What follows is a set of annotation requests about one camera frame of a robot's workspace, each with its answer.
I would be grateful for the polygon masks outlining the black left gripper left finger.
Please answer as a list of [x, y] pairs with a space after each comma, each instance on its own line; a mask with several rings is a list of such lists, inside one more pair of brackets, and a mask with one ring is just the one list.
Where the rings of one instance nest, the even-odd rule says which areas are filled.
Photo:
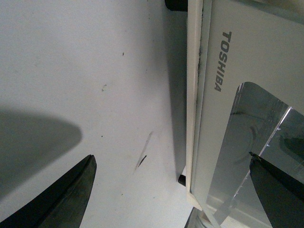
[[0, 223], [2, 228], [78, 228], [93, 188], [97, 163], [86, 156], [24, 207]]

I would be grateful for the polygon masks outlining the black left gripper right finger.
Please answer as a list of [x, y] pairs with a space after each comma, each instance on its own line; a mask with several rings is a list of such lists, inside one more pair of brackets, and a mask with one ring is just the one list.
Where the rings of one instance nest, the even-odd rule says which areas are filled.
[[274, 228], [304, 226], [304, 185], [267, 160], [250, 152], [250, 177]]

